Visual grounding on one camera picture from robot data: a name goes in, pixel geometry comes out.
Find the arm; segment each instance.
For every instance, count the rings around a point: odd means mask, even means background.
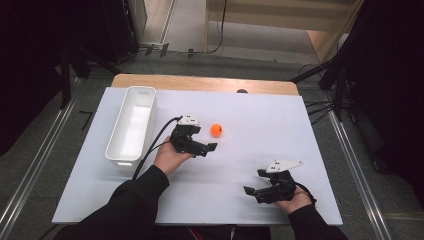
[[[335,226],[328,226],[312,205],[308,194],[299,187],[291,201],[278,201],[275,204],[287,212],[296,239],[307,240],[347,240],[343,232]]]
[[[143,175],[121,184],[105,206],[80,223],[61,229],[54,239],[148,238],[156,219],[158,199],[169,186],[167,176],[190,157],[191,154],[177,153],[172,144],[165,143],[159,148],[153,166]]]

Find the black sleeve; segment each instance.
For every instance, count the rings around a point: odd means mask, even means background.
[[[54,239],[148,239],[159,196],[168,186],[166,175],[152,165],[137,180],[121,184],[105,206],[80,223],[62,228]]]
[[[328,226],[313,205],[300,208],[289,215],[296,239],[347,240],[336,226]]]

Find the black curtain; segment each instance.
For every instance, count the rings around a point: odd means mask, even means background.
[[[0,155],[61,89],[55,4],[0,1]]]
[[[384,141],[375,156],[411,183],[424,206],[424,2],[367,0],[361,12],[369,10],[342,63],[355,104]]]

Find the metal rail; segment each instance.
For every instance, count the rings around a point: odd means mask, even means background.
[[[331,101],[331,97],[328,92],[323,92],[323,98],[325,101]],[[380,211],[377,200],[375,199],[361,169],[359,161],[356,158],[355,151],[350,144],[344,125],[342,122],[338,121],[333,111],[329,114],[376,237],[379,240],[391,240],[392,237],[384,220],[383,214]]]
[[[10,231],[12,230],[16,219],[24,207],[32,188],[34,187],[45,163],[50,156],[50,153],[63,129],[63,126],[65,125],[70,113],[72,112],[76,98],[78,96],[78,92],[83,88],[83,86],[84,85],[81,84],[81,79],[76,78],[72,86],[74,89],[74,97],[70,99],[69,104],[64,109],[59,110],[55,121],[44,138],[44,141],[38,149],[34,159],[32,160],[32,163],[25,173],[25,176],[23,177],[15,193],[9,199],[9,202],[7,203],[6,208],[4,209],[0,218],[0,240],[7,239]]]

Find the white table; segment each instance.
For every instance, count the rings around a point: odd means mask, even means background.
[[[75,223],[107,203],[114,189],[131,176],[120,172],[105,157],[110,134],[125,95],[125,88],[108,88],[88,132],[53,218],[54,223]],[[171,118],[191,113],[202,130],[194,135],[202,143],[217,142],[215,152],[191,159],[170,178],[171,186],[159,201],[158,224],[288,224],[273,204],[258,204],[243,186],[270,186],[257,176],[274,159],[303,161],[290,170],[318,199],[317,210],[328,224],[341,225],[340,213],[328,176],[299,96],[159,90],[154,136]],[[220,123],[220,138],[209,134]],[[175,125],[164,132],[164,139]],[[142,171],[153,161],[151,154]]]

